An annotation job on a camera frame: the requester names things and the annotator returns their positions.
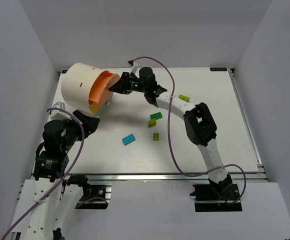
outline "white panel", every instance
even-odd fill
[[[0,0],[0,239],[31,173],[57,72],[17,0]]]
[[[290,214],[290,1],[274,0],[236,69],[266,173]]]
[[[66,240],[290,239],[290,218],[277,183],[248,183],[242,212],[195,212],[192,191],[190,182],[114,182],[107,209],[75,210],[62,234]],[[16,214],[26,211],[30,192],[24,189]],[[17,227],[26,230],[26,223]]]
[[[112,68],[121,74],[128,68]],[[175,95],[190,97],[190,102],[208,105],[217,125],[217,145],[224,164],[238,164],[247,172],[257,172],[257,161],[242,119],[229,73],[211,72],[209,68],[170,68],[175,78]],[[163,68],[153,69],[156,80],[172,90],[172,81]],[[54,103],[61,98],[57,88]],[[162,119],[148,128],[150,115],[161,112]],[[107,111],[101,114],[95,133],[85,140],[85,146],[72,173],[120,174],[120,173],[178,173],[171,158],[167,139],[167,115],[163,109],[150,105],[144,94],[114,94]],[[159,133],[159,141],[153,141],[153,133]],[[136,141],[124,146],[122,138],[134,134]],[[202,154],[188,139],[184,120],[171,116],[171,138],[174,154],[185,172],[204,172],[206,166]],[[69,151],[70,163],[80,147],[76,143]],[[229,171],[239,172],[238,168]]]
[[[169,67],[234,68],[270,2],[20,0],[58,70],[125,67],[143,55]]]

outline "toy block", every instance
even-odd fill
[[[150,119],[156,119],[157,120],[157,119],[161,119],[163,117],[163,115],[160,112],[158,112],[158,113],[150,115],[149,117],[150,117]]]
[[[159,141],[160,140],[160,134],[159,133],[153,133],[153,140]]]
[[[156,126],[156,119],[152,119],[148,121],[148,127],[151,128],[153,126]]]
[[[189,102],[190,101],[190,98],[188,96],[179,95],[178,98],[184,100],[185,102]]]
[[[130,144],[131,142],[134,142],[136,138],[133,134],[128,135],[127,137],[124,137],[122,139],[123,144],[126,146],[127,144]]]

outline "white platform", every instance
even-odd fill
[[[129,72],[129,68],[109,69],[113,73]],[[172,90],[172,82],[163,68],[153,69],[162,87]],[[257,160],[237,103],[227,71],[211,72],[209,68],[170,68],[176,83],[175,95],[190,97],[190,102],[208,105],[217,125],[217,143],[224,164],[238,164],[246,172],[257,172]],[[62,100],[61,84],[53,103]],[[147,103],[144,95],[114,94],[106,112],[99,116],[97,131],[85,140],[80,158],[71,173],[125,174],[125,173],[178,173],[172,161],[167,140],[167,111]],[[161,112],[162,119],[148,128],[150,115]],[[153,141],[159,133],[159,141]],[[134,134],[136,141],[124,146],[122,138]],[[206,166],[197,147],[186,135],[184,121],[171,118],[171,136],[174,154],[185,172],[203,172]],[[69,152],[72,161],[77,154],[76,143]]]
[[[248,183],[242,212],[195,212],[190,182],[117,181],[111,189],[106,210],[74,211],[62,232],[66,240],[290,239],[290,217],[277,183]],[[34,181],[26,180],[14,220],[33,204],[33,195]],[[28,221],[14,231],[26,231]]]

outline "green lego brick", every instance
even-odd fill
[[[160,140],[160,134],[159,133],[153,133],[153,140],[159,141]]]
[[[152,119],[148,121],[148,127],[151,128],[153,126],[156,126],[156,119]]]
[[[178,98],[184,100],[185,102],[189,102],[190,101],[190,98],[188,96],[179,95]]]
[[[149,117],[150,117],[150,119],[156,119],[157,120],[157,119],[161,119],[163,117],[163,115],[160,112],[158,112],[158,113],[150,115]]]

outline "white table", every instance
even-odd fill
[[[129,72],[129,68],[109,69],[113,73]],[[153,68],[162,87],[172,90],[172,82],[163,68]],[[190,102],[208,105],[217,125],[217,145],[224,164],[238,164],[246,172],[257,172],[257,159],[240,112],[227,71],[209,68],[170,68],[176,83],[175,95],[190,97]],[[62,100],[62,73],[53,103]],[[114,94],[95,133],[85,140],[81,155],[72,169],[73,174],[147,174],[178,173],[171,158],[167,140],[167,111],[147,103],[144,95]],[[148,128],[150,115],[161,112],[162,119]],[[153,141],[159,133],[159,141]],[[122,138],[134,134],[136,141],[124,146]],[[198,148],[186,135],[184,121],[171,117],[172,146],[179,166],[185,172],[203,172],[206,166]],[[71,161],[80,142],[69,152]],[[230,168],[230,172],[239,172]]]

